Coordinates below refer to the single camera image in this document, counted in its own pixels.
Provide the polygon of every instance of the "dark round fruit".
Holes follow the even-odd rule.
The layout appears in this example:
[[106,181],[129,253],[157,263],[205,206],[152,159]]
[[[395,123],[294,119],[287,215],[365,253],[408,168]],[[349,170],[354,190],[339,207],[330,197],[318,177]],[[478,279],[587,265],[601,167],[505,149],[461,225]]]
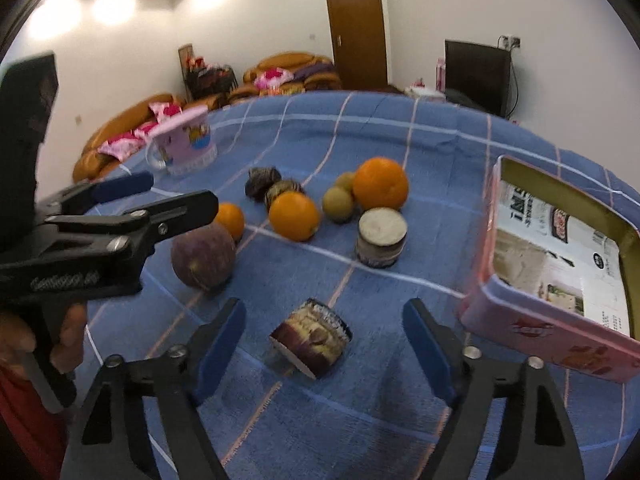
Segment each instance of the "dark round fruit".
[[286,191],[297,191],[299,193],[304,193],[305,190],[302,188],[302,184],[296,182],[288,178],[287,180],[280,180],[273,184],[267,191],[267,194],[264,196],[264,205],[267,206],[267,211],[271,209],[271,204],[275,202],[277,197],[283,194]]
[[217,222],[174,238],[171,264],[185,285],[211,290],[224,283],[236,262],[236,245]]
[[244,194],[256,202],[261,202],[267,190],[281,179],[282,176],[276,168],[251,168],[249,179],[244,184]]

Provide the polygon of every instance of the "finger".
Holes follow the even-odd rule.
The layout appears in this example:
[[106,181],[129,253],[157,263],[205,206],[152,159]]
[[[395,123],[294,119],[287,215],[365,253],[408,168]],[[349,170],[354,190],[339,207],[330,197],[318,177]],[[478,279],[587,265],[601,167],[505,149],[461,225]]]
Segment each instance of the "finger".
[[14,314],[0,314],[0,342],[22,352],[33,352],[36,338],[29,326]]
[[51,351],[51,364],[57,368],[61,374],[66,374],[75,370],[82,364],[84,358],[84,342],[80,340],[72,346],[56,345]]
[[14,374],[15,376],[20,377],[21,379],[28,381],[28,377],[27,374],[24,371],[24,368],[22,367],[22,365],[2,365],[2,368],[4,368],[5,370],[9,370],[12,374]]
[[5,366],[17,365],[20,363],[20,356],[8,345],[0,343],[0,364]]
[[60,327],[60,343],[71,347],[84,339],[86,326],[86,305],[75,304],[66,311],[66,316]]

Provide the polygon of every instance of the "red sleeve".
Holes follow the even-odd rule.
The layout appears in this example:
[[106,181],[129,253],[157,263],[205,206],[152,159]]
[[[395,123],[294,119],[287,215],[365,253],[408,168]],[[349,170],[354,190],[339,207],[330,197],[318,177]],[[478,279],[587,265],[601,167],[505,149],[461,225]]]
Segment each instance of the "red sleeve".
[[66,448],[63,417],[44,409],[29,381],[1,367],[0,416],[42,480],[59,480]]

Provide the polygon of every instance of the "pink mug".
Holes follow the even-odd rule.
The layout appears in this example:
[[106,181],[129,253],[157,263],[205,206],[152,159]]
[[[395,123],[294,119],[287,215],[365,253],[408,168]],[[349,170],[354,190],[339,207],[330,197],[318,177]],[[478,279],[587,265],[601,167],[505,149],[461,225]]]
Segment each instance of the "pink mug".
[[218,150],[207,124],[208,113],[206,106],[189,108],[151,130],[147,163],[155,170],[171,174],[199,170],[210,164]]

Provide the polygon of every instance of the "brown leather sofa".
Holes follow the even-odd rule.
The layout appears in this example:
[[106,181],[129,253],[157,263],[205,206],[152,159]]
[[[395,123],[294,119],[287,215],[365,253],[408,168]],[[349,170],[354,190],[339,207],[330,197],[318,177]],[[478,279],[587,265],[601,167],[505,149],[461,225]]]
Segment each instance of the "brown leather sofa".
[[109,140],[111,137],[128,132],[129,130],[133,130],[140,126],[140,124],[153,119],[154,114],[149,108],[149,103],[171,102],[180,102],[183,110],[199,105],[207,105],[209,110],[217,110],[218,108],[222,108],[226,105],[226,98],[224,94],[216,94],[193,103],[184,104],[180,99],[175,98],[171,94],[158,94],[140,101],[137,105],[123,111],[121,114],[101,126],[89,138],[82,149],[80,159],[78,159],[76,166],[74,167],[74,182],[79,182],[86,178],[89,180],[101,178],[110,171],[113,171],[114,168],[117,168],[120,165],[117,158],[111,155],[98,153],[97,149],[105,140]]
[[[315,63],[332,63],[327,56],[319,56],[308,52],[281,52],[271,57],[263,59],[258,65],[250,68],[244,73],[242,81],[244,85],[239,86],[229,94],[229,103],[234,104],[244,99],[257,97],[260,90],[254,86],[255,79],[270,68],[284,68],[290,72],[295,72],[301,68],[311,66]],[[299,86],[300,83],[284,83],[280,89],[287,91],[289,86]],[[341,90],[342,82],[337,72],[320,72],[309,76],[302,82],[305,90]]]

